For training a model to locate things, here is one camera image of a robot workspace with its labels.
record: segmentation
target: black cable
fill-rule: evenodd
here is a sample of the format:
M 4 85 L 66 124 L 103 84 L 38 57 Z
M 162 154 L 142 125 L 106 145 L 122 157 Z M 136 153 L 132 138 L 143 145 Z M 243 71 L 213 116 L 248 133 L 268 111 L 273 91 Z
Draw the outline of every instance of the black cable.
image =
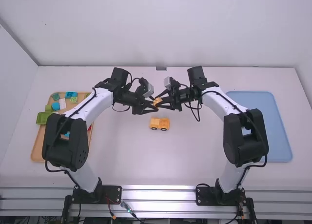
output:
M 54 139 L 53 139 L 53 143 L 55 142 L 55 140 L 57 140 L 57 138 L 59 137 L 60 132 L 62 131 L 62 129 L 64 128 L 64 126 L 66 125 L 66 123 L 69 121 L 69 119 L 77 114 L 84 106 L 86 106 L 91 100 L 93 100 L 96 96 L 97 96 L 97 91 L 94 87 L 92 87 L 92 89 L 94 90 L 94 95 L 86 102 L 84 103 L 79 109 L 77 109 L 75 112 L 73 112 L 71 115 L 69 115 L 69 117 L 67 117 L 67 119 L 63 122 L 62 126 L 59 128 L 59 130 L 57 131 Z
M 188 106 L 186 103 L 184 103 L 184 105 L 185 105 L 185 107 L 187 107 L 187 108 L 197 110 L 197 108 L 194 108 L 194 107 L 192 107 L 192 106 L 191 106 L 191 102 L 189 102 L 189 106 Z
M 79 213 L 78 213 L 77 217 L 80 217 L 80 213 L 81 213 L 81 203 L 79 203 Z
M 125 110 L 115 110 L 115 109 L 114 109 L 114 105 L 115 105 L 115 104 L 113 104 L 112 109 L 113 109 L 114 111 L 116 111 L 116 112 L 126 112 L 126 111 L 128 111 L 128 110 L 130 109 L 130 106 L 128 106 L 128 108 L 126 108 Z
M 225 224 L 230 224 L 232 221 L 234 221 L 238 217 L 238 213 L 236 213 L 235 217 L 233 217 L 230 221 L 228 221 Z
M 131 85 L 133 84 L 135 80 L 139 80 L 139 78 L 134 78 L 133 80 L 131 80 Z
M 69 176 L 69 178 L 73 181 L 73 183 L 78 187 L 80 188 L 79 184 L 74 180 L 74 178 L 71 176 L 70 172 L 67 171 L 66 169 L 58 169 L 58 170 L 50 170 L 48 168 L 48 161 L 46 160 L 44 162 L 44 165 L 45 165 L 45 169 L 50 172 L 50 173 L 57 173 L 57 172 L 64 172 L 64 174 L 67 174 Z
M 200 184 L 197 184 L 196 189 L 197 189 L 199 186 L 210 187 L 210 186 L 209 186 L 208 184 L 206 184 L 206 183 L 200 183 Z
M 185 86 L 186 88 L 189 88 L 189 86 L 185 85 L 185 84 L 182 84 L 180 83 L 181 86 Z
M 127 72 L 128 72 L 128 74 L 130 75 L 130 78 L 131 78 L 130 83 L 132 83 L 132 82 L 133 82 L 133 80 L 132 80 L 132 74 L 131 74 L 129 71 L 127 71 Z

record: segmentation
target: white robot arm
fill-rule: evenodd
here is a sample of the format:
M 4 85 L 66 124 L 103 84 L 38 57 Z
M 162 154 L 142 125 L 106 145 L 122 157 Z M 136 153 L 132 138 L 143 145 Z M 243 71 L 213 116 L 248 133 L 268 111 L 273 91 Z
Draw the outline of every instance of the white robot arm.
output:
M 114 68 L 109 79 L 99 82 L 93 92 L 73 109 L 64 114 L 53 113 L 47 119 L 42 157 L 49 172 L 65 172 L 75 185 L 91 196 L 101 187 L 98 178 L 87 163 L 89 153 L 87 129 L 91 123 L 107 108 L 118 102 L 132 107 L 133 114 L 156 112 L 152 101 L 154 88 L 144 78 L 138 79 L 140 86 L 135 92 L 129 89 L 133 80 L 127 82 L 129 72 Z M 69 138 L 61 137 L 70 132 Z M 61 170 L 50 170 L 48 162 Z
M 260 110 L 249 110 L 233 101 L 215 82 L 207 82 L 201 66 L 188 69 L 188 75 L 190 87 L 172 77 L 165 78 L 166 90 L 156 96 L 161 98 L 156 107 L 182 111 L 182 103 L 190 104 L 198 100 L 197 111 L 199 104 L 203 104 L 223 121 L 223 148 L 228 161 L 211 193 L 218 204 L 226 204 L 228 200 L 233 200 L 233 194 L 239 194 L 249 168 L 264 167 L 267 162 L 269 146 L 263 116 Z M 195 109 L 190 105 L 188 108 L 192 112 Z M 243 135 L 242 128 L 251 130 L 250 134 Z M 257 165 L 263 156 L 265 163 Z

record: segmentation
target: white table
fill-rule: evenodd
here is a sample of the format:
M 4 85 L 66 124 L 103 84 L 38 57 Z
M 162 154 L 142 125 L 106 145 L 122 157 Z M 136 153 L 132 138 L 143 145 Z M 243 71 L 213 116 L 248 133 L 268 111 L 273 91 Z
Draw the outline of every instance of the white table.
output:
M 123 67 L 133 77 L 144 77 L 164 90 L 172 76 L 189 84 L 186 67 Z M 0 215 L 59 216 L 72 182 L 62 173 L 45 171 L 30 153 L 37 135 L 37 113 L 53 92 L 89 91 L 110 77 L 113 67 L 41 67 L 20 115 L 0 167 Z M 292 148 L 289 163 L 268 163 L 253 168 L 245 182 L 259 219 L 312 219 L 312 166 L 310 159 L 312 110 L 293 68 L 205 67 L 208 81 L 231 90 L 270 91 L 275 99 Z M 223 123 L 208 108 L 197 122 L 190 110 L 161 109 L 148 115 L 131 111 L 103 112 L 95 121 L 88 162 L 103 184 L 119 184 L 122 197 L 138 217 L 232 218 L 234 207 L 199 207 L 192 191 L 198 183 L 213 185 L 221 175 Z M 149 129 L 152 116 L 169 117 L 167 132 Z M 118 217 L 129 217 L 113 206 Z M 77 215 L 78 206 L 72 206 Z M 109 216 L 106 205 L 82 205 L 82 216 Z

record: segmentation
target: cable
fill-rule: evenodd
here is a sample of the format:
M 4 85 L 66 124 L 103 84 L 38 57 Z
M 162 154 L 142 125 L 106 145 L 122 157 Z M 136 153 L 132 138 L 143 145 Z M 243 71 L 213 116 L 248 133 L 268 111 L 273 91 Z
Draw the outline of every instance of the cable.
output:
M 73 112 L 71 115 L 69 115 L 69 116 L 67 117 L 67 119 L 63 122 L 62 126 L 61 126 L 61 127 L 59 128 L 59 130 L 57 131 L 57 133 L 56 133 L 56 135 L 55 135 L 55 137 L 54 137 L 54 139 L 53 139 L 53 143 L 52 143 L 52 144 L 54 144 L 55 140 L 57 140 L 57 138 L 59 137 L 60 132 L 62 131 L 62 129 L 64 128 L 64 126 L 66 125 L 66 123 L 69 121 L 69 119 L 70 119 L 73 115 L 77 114 L 84 106 L 86 106 L 91 100 L 93 100 L 93 99 L 97 96 L 97 91 L 96 91 L 96 89 L 95 89 L 94 87 L 92 87 L 92 89 L 94 90 L 94 95 L 93 95 L 86 103 L 84 103 L 79 109 L 77 109 L 75 112 Z
M 114 111 L 116 111 L 116 112 L 126 112 L 126 111 L 128 111 L 128 110 L 130 109 L 130 106 L 128 106 L 128 108 L 126 108 L 125 110 L 115 110 L 115 109 L 114 109 L 114 105 L 115 105 L 115 104 L 113 104 L 112 109 L 113 109 Z
M 71 176 L 70 172 L 67 171 L 66 169 L 58 169 L 58 170 L 50 170 L 48 168 L 48 161 L 46 160 L 44 162 L 44 165 L 45 165 L 45 169 L 50 172 L 50 173 L 57 173 L 57 172 L 64 172 L 64 174 L 67 174 L 69 176 L 69 178 L 73 181 L 73 183 L 78 187 L 80 188 L 79 184 L 74 180 L 74 178 Z
M 197 108 L 194 108 L 194 107 L 191 106 L 191 102 L 189 102 L 189 106 L 186 105 L 186 103 L 184 103 L 184 105 L 185 105 L 185 107 L 190 108 L 190 109 L 197 109 Z M 199 106 L 200 106 L 199 109 L 201 109 L 203 107 L 201 103 L 199 103 Z
M 199 186 L 206 186 L 206 187 L 210 187 L 208 184 L 206 183 L 200 183 L 200 184 L 197 184 L 196 188 L 197 189 Z
M 134 78 L 134 79 L 131 81 L 131 85 L 133 84 L 133 82 L 134 82 L 135 80 L 139 80 L 139 78 Z
M 189 86 L 185 85 L 185 84 L 182 84 L 180 83 L 181 86 L 185 86 L 186 88 L 189 88 Z
M 112 216 L 112 219 L 115 220 L 115 219 L 116 219 L 116 216 L 115 216 L 115 214 L 112 212 L 112 210 L 111 210 L 111 204 L 110 204 L 110 202 L 109 202 L 109 201 L 111 201 L 111 199 L 109 199 L 108 197 L 106 197 L 106 199 L 107 199 L 107 205 L 108 205 L 109 213 L 110 213 L 110 215 Z
M 130 78 L 131 78 L 130 83 L 133 83 L 133 80 L 132 80 L 132 74 L 131 74 L 129 71 L 127 71 L 127 72 L 128 72 L 128 74 L 130 75 Z
M 111 199 L 109 199 L 107 196 L 105 196 L 106 197 L 106 199 L 108 199 L 110 202 L 112 202 L 113 204 L 120 204 L 120 203 L 117 203 L 117 202 L 114 202 L 114 201 L 112 201 Z
M 81 203 L 79 203 L 79 213 L 78 213 L 77 217 L 80 217 L 80 213 L 81 213 Z
M 228 221 L 225 224 L 230 224 L 232 221 L 234 221 L 238 217 L 238 213 L 236 213 L 235 217 L 233 217 L 230 221 Z

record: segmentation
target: toy car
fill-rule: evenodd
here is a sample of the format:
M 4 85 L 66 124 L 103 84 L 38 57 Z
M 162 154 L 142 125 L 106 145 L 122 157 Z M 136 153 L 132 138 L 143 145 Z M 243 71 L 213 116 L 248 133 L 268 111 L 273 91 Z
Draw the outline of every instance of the toy car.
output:
M 163 131 L 169 130 L 169 119 L 168 118 L 152 118 L 150 128 L 152 130 L 161 129 Z

